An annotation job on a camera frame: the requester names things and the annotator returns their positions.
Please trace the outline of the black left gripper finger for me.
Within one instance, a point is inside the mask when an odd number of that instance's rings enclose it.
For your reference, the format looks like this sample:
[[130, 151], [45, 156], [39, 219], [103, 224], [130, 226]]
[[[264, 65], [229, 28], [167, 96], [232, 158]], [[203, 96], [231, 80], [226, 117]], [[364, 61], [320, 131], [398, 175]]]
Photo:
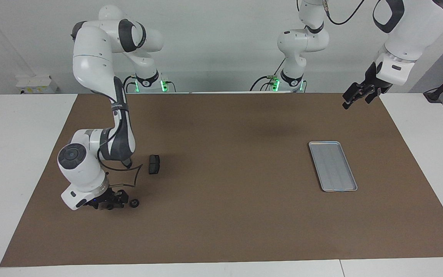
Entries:
[[366, 96], [365, 101], [367, 102], [367, 104], [370, 104], [379, 95], [380, 95], [380, 88], [374, 87]]
[[345, 91], [345, 93], [343, 93], [342, 97], [343, 97], [343, 108], [344, 109], [349, 109], [350, 106], [357, 101], [358, 99], [363, 98], [364, 95], [364, 87], [365, 85], [363, 83], [357, 83], [357, 82], [353, 82], [349, 88]]

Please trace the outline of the silver ribbed metal tray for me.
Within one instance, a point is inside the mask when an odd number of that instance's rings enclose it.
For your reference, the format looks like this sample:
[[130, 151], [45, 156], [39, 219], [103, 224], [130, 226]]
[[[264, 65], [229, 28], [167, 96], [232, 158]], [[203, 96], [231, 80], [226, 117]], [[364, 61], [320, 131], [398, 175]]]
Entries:
[[322, 191], [357, 191], [355, 177], [338, 141], [311, 141], [308, 146]]

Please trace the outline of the brown table mat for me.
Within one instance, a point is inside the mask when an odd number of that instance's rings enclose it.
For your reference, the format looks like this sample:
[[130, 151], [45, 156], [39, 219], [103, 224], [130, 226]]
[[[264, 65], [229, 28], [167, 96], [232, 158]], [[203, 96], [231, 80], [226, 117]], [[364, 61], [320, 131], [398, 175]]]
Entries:
[[[128, 95], [140, 205], [72, 211], [58, 152], [113, 122], [106, 98], [79, 95], [0, 266], [443, 257], [443, 207], [385, 106], [342, 101]], [[357, 191], [322, 191], [311, 141], [342, 145]]]

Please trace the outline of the white wall socket box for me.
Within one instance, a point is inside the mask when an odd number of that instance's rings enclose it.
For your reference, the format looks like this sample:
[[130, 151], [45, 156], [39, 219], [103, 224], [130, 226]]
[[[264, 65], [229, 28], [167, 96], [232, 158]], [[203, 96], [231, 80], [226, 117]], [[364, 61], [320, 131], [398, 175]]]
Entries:
[[59, 93], [60, 88], [50, 75], [17, 78], [16, 88], [20, 93]]

